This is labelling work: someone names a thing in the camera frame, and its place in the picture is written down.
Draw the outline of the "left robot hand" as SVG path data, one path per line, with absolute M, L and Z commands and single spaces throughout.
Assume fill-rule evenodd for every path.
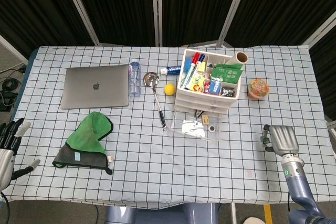
M 36 159 L 26 168 L 14 170 L 22 137 L 29 128 L 30 122 L 24 123 L 24 118 L 1 124 L 1 191 L 6 189 L 12 180 L 34 171 L 40 164 L 40 160 Z

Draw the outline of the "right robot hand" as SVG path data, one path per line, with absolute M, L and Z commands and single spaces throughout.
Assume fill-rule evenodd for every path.
M 292 126 L 265 124 L 260 137 L 264 151 L 280 157 L 298 155 L 299 145 Z

